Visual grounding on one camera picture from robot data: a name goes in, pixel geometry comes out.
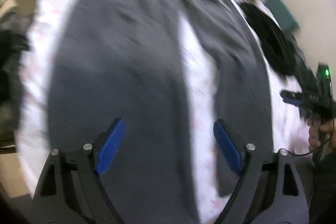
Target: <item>white fabric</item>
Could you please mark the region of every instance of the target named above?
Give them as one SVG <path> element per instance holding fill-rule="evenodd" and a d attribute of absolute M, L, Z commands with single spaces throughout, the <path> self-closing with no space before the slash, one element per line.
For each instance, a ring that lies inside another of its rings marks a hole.
<path fill-rule="evenodd" d="M 28 31 L 31 52 L 24 54 L 21 78 L 26 92 L 20 130 L 16 134 L 19 160 L 31 195 L 50 151 L 47 137 L 47 96 L 53 57 L 67 20 L 77 0 L 38 0 L 34 23 Z M 242 11 L 232 0 L 241 14 Z M 259 7 L 269 13 L 260 2 Z M 219 198 L 215 180 L 214 95 L 216 66 L 214 59 L 199 41 L 182 13 L 179 17 L 179 42 L 189 101 L 190 135 L 195 195 L 202 223 L 212 223 L 229 197 Z M 274 151 L 308 147 L 308 130 L 299 118 L 298 109 L 282 102 L 282 89 L 299 91 L 293 77 L 281 79 L 265 60 L 272 99 Z"/>

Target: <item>handheld device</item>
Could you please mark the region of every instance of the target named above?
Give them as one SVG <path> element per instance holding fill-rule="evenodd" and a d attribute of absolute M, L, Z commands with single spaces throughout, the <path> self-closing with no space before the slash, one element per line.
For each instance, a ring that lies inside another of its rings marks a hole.
<path fill-rule="evenodd" d="M 315 128 L 336 117 L 336 102 L 333 99 L 332 83 L 329 66 L 319 64 L 316 81 L 318 92 L 303 90 L 302 93 L 295 93 L 283 90 L 280 96 L 288 104 L 295 105 L 307 110 L 312 118 Z M 317 164 L 322 160 L 329 146 L 330 134 L 319 131 L 320 148 L 313 154 L 313 162 Z"/>

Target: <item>blue gripper pad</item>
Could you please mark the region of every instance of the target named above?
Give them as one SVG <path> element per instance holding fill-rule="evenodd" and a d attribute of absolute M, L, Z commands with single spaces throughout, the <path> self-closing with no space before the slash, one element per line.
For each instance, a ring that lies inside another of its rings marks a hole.
<path fill-rule="evenodd" d="M 300 100 L 284 98 L 283 102 L 286 103 L 286 104 L 294 105 L 296 107 L 300 107 L 301 106 L 301 101 Z"/>
<path fill-rule="evenodd" d="M 103 147 L 98 153 L 98 159 L 95 171 L 98 176 L 101 176 L 104 172 L 106 172 L 116 155 L 118 148 L 121 144 L 121 140 L 124 137 L 124 129 L 125 123 L 122 119 L 115 119 L 108 132 L 110 135 L 105 141 Z"/>
<path fill-rule="evenodd" d="M 243 155 L 245 143 L 238 135 L 227 131 L 224 121 L 217 120 L 213 125 L 213 134 L 232 172 L 239 176 L 243 173 Z"/>

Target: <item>metal screw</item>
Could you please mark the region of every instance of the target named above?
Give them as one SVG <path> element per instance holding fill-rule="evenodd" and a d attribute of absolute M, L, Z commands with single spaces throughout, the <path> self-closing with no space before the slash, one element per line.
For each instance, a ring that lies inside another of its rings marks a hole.
<path fill-rule="evenodd" d="M 246 145 L 246 148 L 248 150 L 255 150 L 255 145 L 253 143 L 249 143 L 249 144 Z"/>
<path fill-rule="evenodd" d="M 83 146 L 84 150 L 90 150 L 92 148 L 92 144 L 87 143 Z"/>
<path fill-rule="evenodd" d="M 58 149 L 56 148 L 56 149 L 53 149 L 52 151 L 51 151 L 51 154 L 54 156 L 54 155 L 57 155 L 58 154 Z"/>
<path fill-rule="evenodd" d="M 287 156 L 288 155 L 288 151 L 286 149 L 281 149 L 280 150 L 280 154 L 283 156 Z"/>

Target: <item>black cable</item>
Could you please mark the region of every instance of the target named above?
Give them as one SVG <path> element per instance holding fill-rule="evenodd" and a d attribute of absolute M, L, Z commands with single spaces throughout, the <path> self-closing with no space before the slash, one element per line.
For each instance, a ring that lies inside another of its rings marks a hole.
<path fill-rule="evenodd" d="M 285 150 L 286 150 L 290 155 L 295 156 L 295 157 L 305 157 L 305 156 L 308 156 L 308 155 L 310 155 L 310 154 L 313 154 L 313 153 L 317 152 L 320 148 L 323 148 L 323 146 L 324 146 L 326 143 L 328 143 L 328 142 L 330 141 L 330 139 L 331 139 L 331 137 L 332 137 L 332 134 L 333 134 L 334 130 L 335 130 L 335 119 L 333 119 L 333 129 L 329 132 L 330 137 L 328 138 L 328 140 L 326 140 L 324 143 L 321 143 L 320 146 L 319 146 L 318 148 L 316 148 L 315 150 L 313 150 L 312 152 L 308 152 L 308 153 L 305 153 L 305 154 L 300 154 L 300 155 L 298 155 L 298 154 L 295 154 L 295 153 L 293 153 L 293 152 L 291 152 L 291 151 L 288 151 L 287 149 L 285 149 Z"/>

